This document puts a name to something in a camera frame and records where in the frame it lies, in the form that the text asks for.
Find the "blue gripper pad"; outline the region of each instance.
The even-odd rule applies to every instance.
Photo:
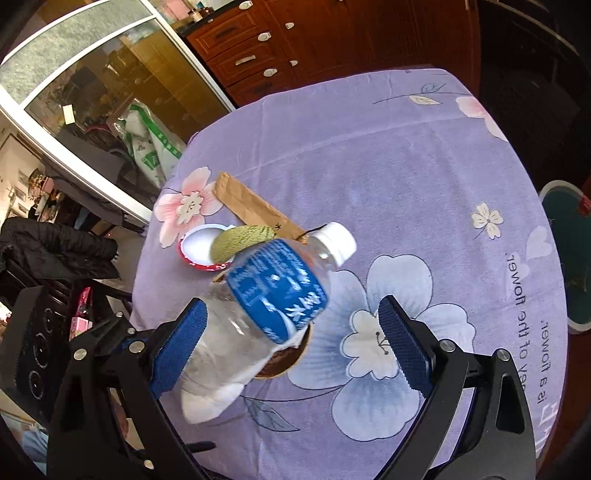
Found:
[[[206,326],[205,302],[192,300],[154,359],[150,389],[155,398],[173,389]]]
[[[408,384],[427,398],[433,389],[431,362],[407,322],[387,297],[379,303],[378,319]]]

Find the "wooden cabinet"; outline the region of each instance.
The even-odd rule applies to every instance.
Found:
[[[219,54],[208,66],[223,85],[233,85],[250,75],[271,68],[281,60],[285,60],[285,55],[279,42],[274,38],[262,42],[254,37]]]
[[[244,8],[247,2],[241,3]],[[476,0],[252,0],[187,36],[238,106],[355,73],[432,65],[474,94]],[[264,76],[266,70],[277,70]]]
[[[296,77],[293,68],[289,63],[283,61],[228,87],[228,93],[238,105],[247,105],[270,93],[290,90],[295,83]]]
[[[423,63],[421,28],[413,0],[343,1],[355,18],[356,43],[363,51],[364,71]]]
[[[361,71],[354,19],[345,0],[266,0],[263,8],[288,59],[298,61],[294,71],[302,85]]]
[[[453,73],[474,94],[480,89],[480,24],[476,0],[415,0],[426,63]]]
[[[254,4],[247,10],[233,8],[202,21],[207,23],[187,39],[206,61],[268,29],[265,18]]]

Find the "bottle neck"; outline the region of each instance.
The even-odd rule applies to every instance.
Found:
[[[315,236],[308,238],[308,248],[315,253],[316,261],[325,269],[331,271],[337,270],[338,267],[335,258],[332,256],[326,245]]]

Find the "door frame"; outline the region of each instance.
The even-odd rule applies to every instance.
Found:
[[[41,30],[34,33],[32,36],[28,37],[17,47],[15,47],[11,52],[9,52],[6,55],[2,63],[11,58],[15,53],[18,52],[18,50],[23,48],[33,39],[37,38],[43,32],[49,30],[51,27],[67,20],[68,18],[71,18],[74,15],[77,15],[81,11],[88,10],[97,5],[101,5],[110,1],[120,0],[99,0],[89,5],[80,7],[79,9],[74,10],[73,12],[70,12],[69,14],[64,15],[63,17],[58,18],[57,20],[53,21],[49,25],[46,25]],[[60,73],[65,71],[69,66],[71,66],[76,61],[80,60],[88,52],[94,50],[103,43],[109,41],[111,38],[115,38],[116,36],[120,35],[121,33],[127,31],[130,28],[133,28],[137,25],[140,25],[150,20],[156,20],[158,26],[164,31],[166,36],[178,48],[178,50],[181,52],[184,58],[195,69],[197,74],[205,81],[207,86],[221,101],[222,105],[228,110],[228,112],[234,111],[235,107],[232,105],[230,99],[226,96],[224,91],[216,83],[215,79],[209,74],[209,72],[193,54],[193,52],[191,52],[191,50],[185,45],[183,40],[170,27],[170,25],[168,24],[166,19],[160,14],[160,12],[158,12],[158,10],[154,8],[154,6],[149,2],[149,0],[136,1],[143,4],[144,8],[146,8],[149,12],[149,15],[147,15],[145,18],[140,19],[137,22],[134,22],[126,26],[125,28],[121,28],[115,32],[112,32],[106,37],[103,37],[101,40],[95,42],[93,45],[85,48],[80,53],[76,54],[70,60],[65,62],[62,66],[56,69],[47,79],[43,80],[20,105],[14,100],[14,98],[12,98],[12,96],[5,90],[5,88],[2,85],[0,85],[0,112],[2,112],[8,118],[8,120],[14,125],[14,127],[16,127],[16,129],[19,130],[19,132],[22,133],[22,135],[27,140],[34,144],[41,152],[43,152],[51,160],[57,163],[60,167],[68,171],[74,178],[76,178],[79,182],[84,184],[90,191],[96,193],[100,197],[104,197],[106,200],[110,201],[111,203],[119,207],[123,212],[127,213],[136,220],[147,225],[150,222],[152,210],[150,210],[149,208],[135,200],[132,196],[121,190],[115,184],[107,180],[104,176],[100,175],[96,170],[87,165],[78,156],[74,155],[70,150],[68,150],[57,139],[55,139],[47,130],[45,130],[45,128],[41,126],[41,124],[39,124],[33,117],[31,117],[24,110],[24,108],[35,98],[37,94],[39,94],[42,91],[43,88],[45,88],[49,83],[51,83],[53,79],[55,79]]]

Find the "plastic bag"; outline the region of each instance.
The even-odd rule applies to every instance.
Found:
[[[185,143],[138,99],[115,122],[115,129],[142,173],[161,189],[186,148]]]

